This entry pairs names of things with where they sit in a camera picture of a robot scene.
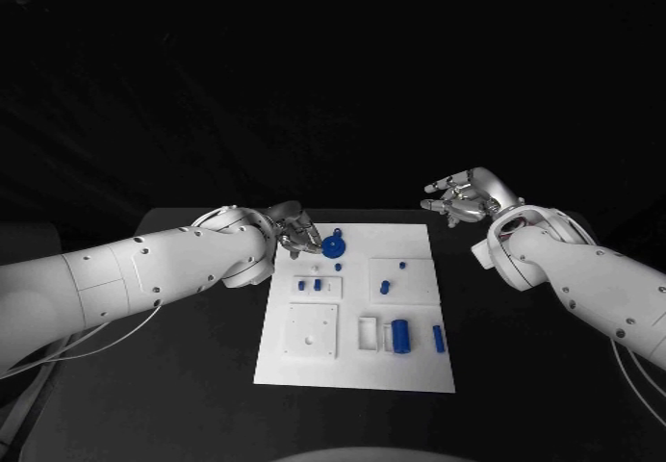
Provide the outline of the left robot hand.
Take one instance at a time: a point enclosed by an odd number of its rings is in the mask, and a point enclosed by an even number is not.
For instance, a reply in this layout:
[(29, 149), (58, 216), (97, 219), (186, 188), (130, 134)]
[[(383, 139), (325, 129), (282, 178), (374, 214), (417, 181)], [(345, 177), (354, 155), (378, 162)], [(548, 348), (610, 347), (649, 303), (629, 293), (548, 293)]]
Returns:
[(322, 253), (322, 237), (299, 201), (290, 200), (270, 207), (266, 217), (273, 224), (277, 243), (293, 260), (299, 259), (302, 253)]

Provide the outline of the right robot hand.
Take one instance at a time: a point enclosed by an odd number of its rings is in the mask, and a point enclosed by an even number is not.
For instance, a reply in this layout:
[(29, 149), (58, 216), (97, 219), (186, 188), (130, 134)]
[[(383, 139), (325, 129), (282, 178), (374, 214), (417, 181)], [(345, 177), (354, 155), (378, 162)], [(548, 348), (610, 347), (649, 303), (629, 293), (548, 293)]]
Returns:
[(421, 201), (421, 207), (447, 219), (450, 228), (463, 223), (496, 220), (506, 212), (525, 205), (525, 199), (485, 168), (475, 167), (424, 186), (436, 198)]

